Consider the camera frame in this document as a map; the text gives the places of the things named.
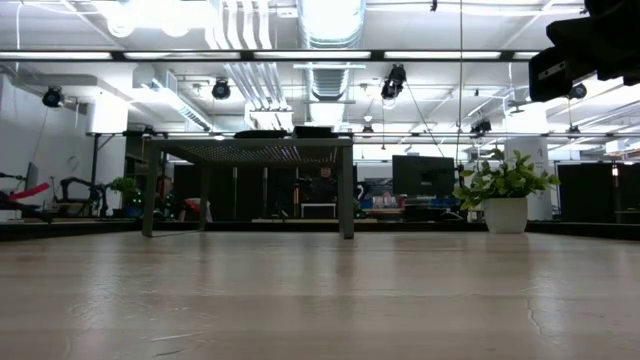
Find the potted plant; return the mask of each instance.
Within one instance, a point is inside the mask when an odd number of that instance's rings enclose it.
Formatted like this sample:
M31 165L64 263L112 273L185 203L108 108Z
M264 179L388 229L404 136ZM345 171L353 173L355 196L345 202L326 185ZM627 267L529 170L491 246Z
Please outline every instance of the potted plant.
M123 199L127 197L131 197L136 194L136 180L133 178L127 177L118 177L113 179L111 183L107 185L107 188L120 192L122 194ZM113 217L114 218L124 218L125 212L123 209L113 209Z
M497 169L491 169L488 161L480 167L466 170L463 176L472 176L470 186L462 186L454 191L454 196L464 200L461 209L466 210L482 204L489 231L496 234L523 233L527 225L527 195L544 191L550 185L559 185L556 175L546 171L540 175L534 172L535 165L527 164L531 155L522 156L513 152L515 161L505 161L504 153L492 150L492 159L499 160Z

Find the black monitor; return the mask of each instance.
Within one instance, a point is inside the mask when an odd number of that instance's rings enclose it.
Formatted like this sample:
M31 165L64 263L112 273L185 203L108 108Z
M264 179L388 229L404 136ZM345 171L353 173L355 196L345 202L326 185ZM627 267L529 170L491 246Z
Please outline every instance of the black monitor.
M27 170L27 179L25 181L24 189L30 190L38 186L38 167L36 164L30 162Z
M453 158L393 156L393 193L449 196L455 183Z

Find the wooden floor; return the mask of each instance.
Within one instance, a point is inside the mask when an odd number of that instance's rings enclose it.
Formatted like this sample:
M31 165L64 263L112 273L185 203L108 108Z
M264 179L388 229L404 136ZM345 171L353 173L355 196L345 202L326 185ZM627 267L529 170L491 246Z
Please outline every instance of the wooden floor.
M640 243L138 233L0 243L0 359L640 358Z

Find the white flower pot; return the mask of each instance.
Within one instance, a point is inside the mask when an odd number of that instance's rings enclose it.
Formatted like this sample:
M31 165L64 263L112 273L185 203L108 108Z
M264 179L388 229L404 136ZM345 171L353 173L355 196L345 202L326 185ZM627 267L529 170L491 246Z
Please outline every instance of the white flower pot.
M527 198L487 199L484 219L494 234L522 234L527 226Z

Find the table leg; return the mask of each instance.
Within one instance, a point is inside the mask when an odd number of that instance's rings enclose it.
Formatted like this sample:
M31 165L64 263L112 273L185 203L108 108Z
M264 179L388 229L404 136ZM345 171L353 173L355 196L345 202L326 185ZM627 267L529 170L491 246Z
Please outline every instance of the table leg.
M345 239L353 239L353 148L341 149L338 169L338 216L340 234Z
M200 180L200 222L198 230L204 231L207 227L207 213L209 212L209 189L211 188L211 166L202 167Z
M144 190L144 214L142 214L142 235L146 237L153 236L153 211L156 204L159 158L159 149L149 145L147 148L147 186Z

